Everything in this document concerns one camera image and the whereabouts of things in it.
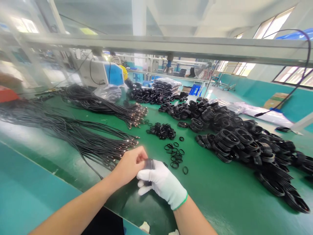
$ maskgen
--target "ceiling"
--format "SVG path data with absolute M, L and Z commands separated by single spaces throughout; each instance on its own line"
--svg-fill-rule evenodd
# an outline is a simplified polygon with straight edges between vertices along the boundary
M 5 1 L 19 13 L 27 15 L 25 6 L 22 6 L 25 0 Z M 44 1 L 30 1 L 34 5 L 40 3 L 42 13 L 52 22 L 51 25 L 55 24 L 47 2 L 45 6 Z M 133 28 L 144 27 L 146 32 L 143 34 L 148 36 L 181 37 L 230 37 L 235 32 L 240 34 L 299 1 L 54 0 L 63 24 L 71 34 L 82 34 L 80 28 L 88 27 L 98 34 L 133 35 Z

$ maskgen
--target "red object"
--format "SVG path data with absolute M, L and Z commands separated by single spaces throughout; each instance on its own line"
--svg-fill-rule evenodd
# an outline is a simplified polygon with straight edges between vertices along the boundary
M 19 96 L 11 89 L 0 86 L 0 103 L 19 99 Z

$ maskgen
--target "white machine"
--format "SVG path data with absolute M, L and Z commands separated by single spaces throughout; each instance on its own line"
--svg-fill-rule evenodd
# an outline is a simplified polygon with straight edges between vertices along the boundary
M 107 84 L 124 85 L 123 70 L 116 63 L 98 60 L 83 61 L 83 59 L 76 59 L 84 85 L 93 87 Z

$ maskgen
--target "cable end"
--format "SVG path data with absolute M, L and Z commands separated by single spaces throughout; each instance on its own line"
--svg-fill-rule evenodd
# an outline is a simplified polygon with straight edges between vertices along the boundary
M 265 114 L 265 113 L 258 113 L 258 114 L 254 115 L 254 116 L 255 117 L 259 117 L 259 116 L 262 116 L 263 114 Z

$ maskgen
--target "gloved hand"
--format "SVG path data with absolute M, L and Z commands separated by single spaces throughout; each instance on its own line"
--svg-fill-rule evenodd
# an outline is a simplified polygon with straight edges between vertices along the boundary
M 165 199 L 172 210 L 177 210 L 187 200 L 188 194 L 178 179 L 170 172 L 163 162 L 153 160 L 155 170 L 141 170 L 137 174 L 138 194 L 144 195 L 153 189 L 161 198 Z M 152 181 L 152 186 L 144 186 L 143 181 Z

